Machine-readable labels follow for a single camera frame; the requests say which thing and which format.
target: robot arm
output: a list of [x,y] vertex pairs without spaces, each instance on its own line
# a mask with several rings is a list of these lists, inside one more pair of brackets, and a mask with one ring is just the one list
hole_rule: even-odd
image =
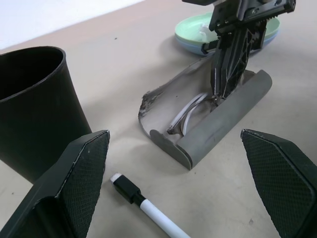
[[183,0],[198,5],[214,4],[209,25],[218,40],[204,44],[207,54],[216,48],[211,86],[215,100],[225,99],[237,86],[251,50],[262,48],[267,20],[293,12],[296,0]]

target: textured rubber pad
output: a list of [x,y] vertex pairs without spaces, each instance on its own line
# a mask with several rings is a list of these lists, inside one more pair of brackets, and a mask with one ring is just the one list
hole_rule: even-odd
[[298,238],[316,214],[317,167],[292,142],[243,130],[257,191],[282,238]]
[[87,143],[69,175],[60,200],[76,238],[85,238],[100,195],[108,150],[107,135]]

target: table surface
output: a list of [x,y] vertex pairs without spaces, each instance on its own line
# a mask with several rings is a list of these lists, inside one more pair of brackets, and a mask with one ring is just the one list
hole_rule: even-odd
[[[167,237],[109,178],[125,174],[171,220],[193,238],[277,238],[256,191],[240,131],[272,133],[296,143],[317,162],[316,1],[301,0],[280,17],[281,31],[248,68],[273,79],[268,94],[194,167],[186,170],[141,131],[142,95],[196,61],[174,40],[182,19],[210,7],[180,0],[146,0],[39,37],[15,49],[54,45],[66,50],[71,77],[93,131],[109,129],[106,173],[88,238]],[[0,227],[31,184],[0,164]]]

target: white wall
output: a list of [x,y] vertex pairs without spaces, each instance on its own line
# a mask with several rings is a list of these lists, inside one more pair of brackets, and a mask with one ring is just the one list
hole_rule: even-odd
[[0,0],[0,50],[140,1]]

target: black cylindrical cup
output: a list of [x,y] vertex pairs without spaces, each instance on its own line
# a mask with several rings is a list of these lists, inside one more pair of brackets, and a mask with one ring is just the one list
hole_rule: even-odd
[[34,183],[66,146],[91,133],[66,54],[35,47],[0,55],[0,159]]

